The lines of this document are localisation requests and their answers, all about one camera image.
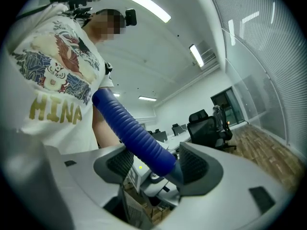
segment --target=person's neck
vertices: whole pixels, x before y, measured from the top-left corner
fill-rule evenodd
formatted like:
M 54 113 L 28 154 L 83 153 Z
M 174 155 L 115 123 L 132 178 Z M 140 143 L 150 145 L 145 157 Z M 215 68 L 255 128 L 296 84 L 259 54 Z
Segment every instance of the person's neck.
M 88 38 L 93 42 L 93 44 L 101 42 L 100 38 L 97 38 L 97 34 L 93 31 L 93 29 L 90 26 L 86 25 L 82 29 L 85 31 Z

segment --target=computer monitor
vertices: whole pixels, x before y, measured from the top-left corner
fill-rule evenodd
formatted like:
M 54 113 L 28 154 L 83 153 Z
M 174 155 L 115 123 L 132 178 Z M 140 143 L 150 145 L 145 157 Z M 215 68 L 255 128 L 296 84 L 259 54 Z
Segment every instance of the computer monitor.
M 165 140 L 167 140 L 167 135 L 166 132 L 159 132 L 156 134 L 152 134 L 153 138 L 155 138 L 156 140 L 160 141 L 160 142 L 164 142 Z
M 173 127 L 173 129 L 174 129 L 175 136 L 177 136 L 177 135 L 187 131 L 187 125 L 181 125 L 181 126 Z

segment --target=blue handle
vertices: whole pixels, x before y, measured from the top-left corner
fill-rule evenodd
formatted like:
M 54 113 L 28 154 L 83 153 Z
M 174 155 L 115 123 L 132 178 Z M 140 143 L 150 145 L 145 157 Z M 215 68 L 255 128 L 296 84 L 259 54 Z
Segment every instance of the blue handle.
M 165 176 L 173 170 L 176 158 L 161 147 L 129 114 L 110 89 L 97 90 L 92 100 L 126 148 L 147 164 L 154 173 Z

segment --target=short dark hair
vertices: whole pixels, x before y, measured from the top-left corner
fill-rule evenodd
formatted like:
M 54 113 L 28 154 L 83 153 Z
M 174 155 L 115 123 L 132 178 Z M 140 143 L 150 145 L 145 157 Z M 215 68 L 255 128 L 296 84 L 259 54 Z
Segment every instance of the short dark hair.
M 126 28 L 126 20 L 125 17 L 122 15 L 121 12 L 114 9 L 103 9 L 100 11 L 97 11 L 95 14 L 106 14 L 107 16 L 113 16 L 113 22 L 114 22 L 114 33 L 119 34 L 120 30 L 122 28 Z M 86 26 L 90 22 L 91 19 L 87 19 L 83 26 Z

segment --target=blue ribbed grip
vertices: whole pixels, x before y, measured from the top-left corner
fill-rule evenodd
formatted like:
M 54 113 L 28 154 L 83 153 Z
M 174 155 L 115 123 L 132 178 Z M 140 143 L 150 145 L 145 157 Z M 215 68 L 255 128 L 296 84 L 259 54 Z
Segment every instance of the blue ribbed grip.
M 136 121 L 118 102 L 110 89 L 99 89 L 93 97 L 94 106 L 126 145 L 126 148 L 142 160 L 157 175 L 169 174 L 175 166 L 175 157 Z

